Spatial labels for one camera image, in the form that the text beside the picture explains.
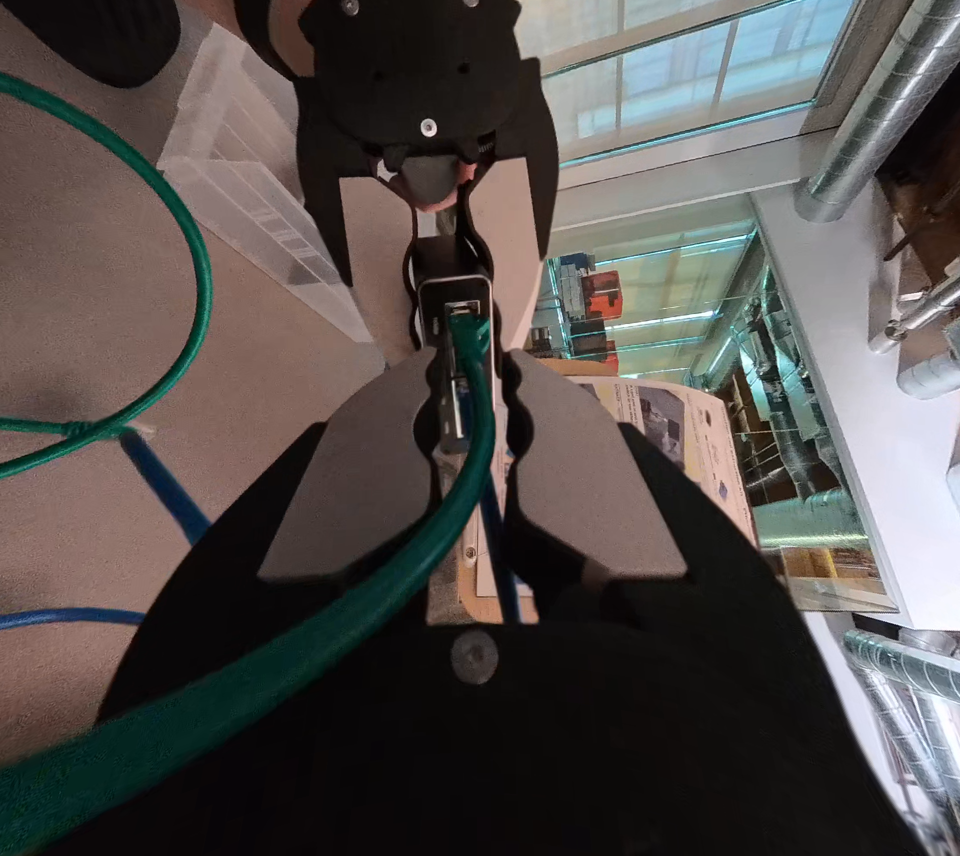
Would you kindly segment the clear plastic bin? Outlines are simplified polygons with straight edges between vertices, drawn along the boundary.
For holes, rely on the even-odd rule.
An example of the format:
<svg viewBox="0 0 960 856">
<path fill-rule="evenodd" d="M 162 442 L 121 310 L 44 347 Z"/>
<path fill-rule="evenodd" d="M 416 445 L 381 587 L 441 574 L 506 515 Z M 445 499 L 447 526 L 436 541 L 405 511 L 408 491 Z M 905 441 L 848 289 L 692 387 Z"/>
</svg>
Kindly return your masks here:
<svg viewBox="0 0 960 856">
<path fill-rule="evenodd" d="M 214 23 L 157 168 L 195 222 L 358 344 L 372 337 L 306 212 L 294 85 Z"/>
</svg>

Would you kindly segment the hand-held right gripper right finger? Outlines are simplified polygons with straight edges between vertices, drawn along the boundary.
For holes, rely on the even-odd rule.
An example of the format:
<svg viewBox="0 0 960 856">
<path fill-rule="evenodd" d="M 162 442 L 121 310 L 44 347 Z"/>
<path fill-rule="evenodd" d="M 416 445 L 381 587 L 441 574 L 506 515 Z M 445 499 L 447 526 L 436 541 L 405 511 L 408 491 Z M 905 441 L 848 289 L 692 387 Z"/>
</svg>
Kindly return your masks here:
<svg viewBox="0 0 960 856">
<path fill-rule="evenodd" d="M 623 435 L 623 382 L 521 350 L 504 355 L 502 377 L 507 556 L 535 609 L 569 590 L 683 580 L 687 562 Z"/>
</svg>

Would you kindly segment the person's left hand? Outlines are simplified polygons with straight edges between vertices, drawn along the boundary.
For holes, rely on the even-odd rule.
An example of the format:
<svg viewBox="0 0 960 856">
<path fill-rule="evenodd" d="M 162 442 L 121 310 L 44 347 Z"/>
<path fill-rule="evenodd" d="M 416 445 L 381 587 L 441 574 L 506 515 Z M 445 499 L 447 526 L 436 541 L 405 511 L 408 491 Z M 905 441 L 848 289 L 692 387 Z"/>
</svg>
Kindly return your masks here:
<svg viewBox="0 0 960 856">
<path fill-rule="evenodd" d="M 476 169 L 476 163 L 455 154 L 409 156 L 393 182 L 416 210 L 438 212 L 457 202 L 460 187 L 474 179 Z"/>
</svg>

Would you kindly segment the silver air duct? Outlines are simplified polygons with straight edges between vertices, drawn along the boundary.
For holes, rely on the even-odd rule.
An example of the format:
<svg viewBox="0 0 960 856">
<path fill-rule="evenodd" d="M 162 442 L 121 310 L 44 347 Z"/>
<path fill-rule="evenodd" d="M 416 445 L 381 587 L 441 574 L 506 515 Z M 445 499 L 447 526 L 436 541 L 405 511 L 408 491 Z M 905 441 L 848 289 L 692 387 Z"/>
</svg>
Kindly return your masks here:
<svg viewBox="0 0 960 856">
<path fill-rule="evenodd" d="M 828 70 L 813 125 L 837 124 L 798 184 L 798 215 L 841 219 L 958 66 L 959 0 L 862 0 Z"/>
<path fill-rule="evenodd" d="M 958 854 L 958 639 L 941 630 L 903 627 L 891 639 L 854 628 L 842 644 L 899 760 L 935 811 L 927 834 L 936 830 Z"/>
</svg>

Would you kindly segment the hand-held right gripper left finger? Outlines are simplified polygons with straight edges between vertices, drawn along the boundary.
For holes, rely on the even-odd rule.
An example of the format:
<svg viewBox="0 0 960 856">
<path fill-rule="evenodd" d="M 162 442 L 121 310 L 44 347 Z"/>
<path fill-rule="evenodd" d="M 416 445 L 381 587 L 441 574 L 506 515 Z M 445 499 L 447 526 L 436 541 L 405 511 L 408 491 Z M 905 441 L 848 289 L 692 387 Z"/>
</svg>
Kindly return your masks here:
<svg viewBox="0 0 960 856">
<path fill-rule="evenodd" d="M 258 570 L 265 583 L 339 576 L 420 522 L 437 490 L 437 352 L 424 348 L 329 418 Z"/>
</svg>

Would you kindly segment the black ethernet switch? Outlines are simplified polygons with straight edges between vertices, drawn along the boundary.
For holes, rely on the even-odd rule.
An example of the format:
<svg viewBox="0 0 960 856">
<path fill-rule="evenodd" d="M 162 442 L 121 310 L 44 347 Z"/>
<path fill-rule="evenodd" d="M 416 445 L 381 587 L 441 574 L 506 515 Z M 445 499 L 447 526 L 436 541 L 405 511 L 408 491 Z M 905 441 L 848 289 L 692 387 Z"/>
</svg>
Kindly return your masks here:
<svg viewBox="0 0 960 856">
<path fill-rule="evenodd" d="M 495 334 L 493 284 L 470 244 L 457 236 L 418 238 L 409 259 L 413 286 L 414 332 L 423 346 L 436 351 L 438 449 L 446 455 L 467 453 L 473 427 L 470 388 L 457 359 L 450 319 L 468 315 Z"/>
</svg>

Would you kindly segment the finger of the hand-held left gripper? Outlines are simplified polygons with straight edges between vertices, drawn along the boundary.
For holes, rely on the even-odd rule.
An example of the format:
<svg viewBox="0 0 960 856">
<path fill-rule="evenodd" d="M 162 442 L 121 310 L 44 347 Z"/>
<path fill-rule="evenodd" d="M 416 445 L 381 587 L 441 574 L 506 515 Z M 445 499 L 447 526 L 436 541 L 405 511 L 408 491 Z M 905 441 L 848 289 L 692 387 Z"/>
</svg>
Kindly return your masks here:
<svg viewBox="0 0 960 856">
<path fill-rule="evenodd" d="M 375 178 L 342 178 L 340 192 L 352 295 L 385 363 L 394 367 L 416 352 L 409 276 L 414 212 Z"/>
<path fill-rule="evenodd" d="M 491 261 L 493 300 L 499 313 L 495 347 L 522 349 L 544 271 L 526 161 L 494 162 L 484 174 L 476 164 L 458 162 L 458 185 L 470 190 L 471 225 Z"/>
</svg>

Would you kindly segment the instruction poster board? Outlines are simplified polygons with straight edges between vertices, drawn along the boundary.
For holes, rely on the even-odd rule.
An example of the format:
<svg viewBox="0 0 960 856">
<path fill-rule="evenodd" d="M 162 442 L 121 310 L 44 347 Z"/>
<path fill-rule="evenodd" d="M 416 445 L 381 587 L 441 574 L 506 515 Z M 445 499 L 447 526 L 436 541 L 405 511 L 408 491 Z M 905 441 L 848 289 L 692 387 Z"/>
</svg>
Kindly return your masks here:
<svg viewBox="0 0 960 856">
<path fill-rule="evenodd" d="M 726 406 L 718 398 L 677 383 L 619 378 L 593 363 L 552 360 L 550 367 L 592 393 L 615 420 L 642 432 L 726 514 L 754 549 L 760 548 L 734 432 Z M 462 532 L 456 560 L 457 614 L 453 620 L 500 623 L 481 503 Z"/>
</svg>

